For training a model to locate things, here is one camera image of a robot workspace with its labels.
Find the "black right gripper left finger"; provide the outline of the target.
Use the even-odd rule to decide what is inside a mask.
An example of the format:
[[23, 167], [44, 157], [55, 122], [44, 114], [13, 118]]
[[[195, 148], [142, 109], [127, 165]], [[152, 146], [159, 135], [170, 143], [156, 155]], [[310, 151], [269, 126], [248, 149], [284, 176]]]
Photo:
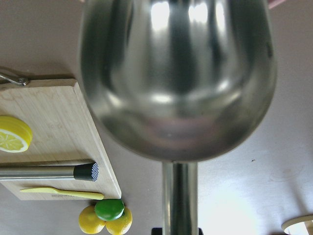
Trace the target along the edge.
[[151, 235], [163, 235], [162, 228], [152, 228]]

